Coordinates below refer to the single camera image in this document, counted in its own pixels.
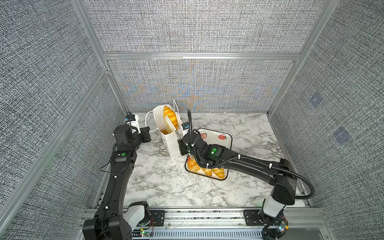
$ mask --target marble table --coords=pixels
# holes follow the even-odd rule
[[[140,126],[145,114],[139,114]],[[186,114],[181,114],[183,122]],[[192,113],[193,127],[229,133],[232,149],[268,161],[283,156],[265,114],[257,113]],[[155,129],[152,117],[148,125]],[[272,186],[255,177],[229,170],[224,181],[188,173],[186,156],[171,160],[159,133],[151,133],[152,141],[142,144],[129,178],[124,206],[147,201],[152,207],[260,207]],[[305,207],[297,200],[292,207]]]

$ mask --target white paper bag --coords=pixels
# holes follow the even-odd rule
[[[167,128],[167,124],[165,123],[164,117],[163,117],[164,116],[164,106],[168,106],[172,111],[175,111],[174,108],[169,104],[157,106],[152,111],[148,112],[147,115],[145,116],[145,126],[147,126],[148,114],[153,113],[157,128],[153,131],[150,131],[150,132],[154,132],[156,130],[159,131],[161,139],[163,140],[164,145],[166,146],[166,148],[168,150],[170,158],[175,159],[175,158],[181,156],[180,150],[179,150],[179,144],[177,142],[177,139],[178,139],[177,134],[175,132],[171,132],[169,134],[164,134],[161,132]],[[177,131],[179,132],[179,134],[181,136],[183,136],[182,126],[179,126]]]

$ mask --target white marble surface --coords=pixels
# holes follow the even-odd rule
[[[140,126],[145,114],[139,114]],[[186,114],[181,114],[183,122]],[[229,133],[232,149],[245,155],[268,161],[279,161],[283,156],[265,114],[192,113],[193,127]],[[155,129],[154,120],[148,118]],[[147,201],[150,206],[169,207],[260,207],[272,186],[255,177],[229,170],[224,181],[188,173],[186,156],[170,160],[158,132],[151,133],[152,141],[142,144],[129,178],[124,205]],[[293,207],[304,207],[297,200]]]

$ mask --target blue square patch on wall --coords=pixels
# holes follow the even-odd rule
[[[349,132],[343,126],[336,129],[333,135],[336,139],[336,142],[338,142],[340,145],[346,144],[351,139]]]
[[[323,98],[320,96],[319,93],[314,93],[314,95],[310,99],[310,103],[312,103],[312,105],[315,108],[317,108],[320,105],[322,100],[323,100]]]

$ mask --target strawberry print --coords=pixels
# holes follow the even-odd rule
[[[221,140],[225,140],[225,139],[227,139],[227,136],[226,135],[219,135],[218,138]]]

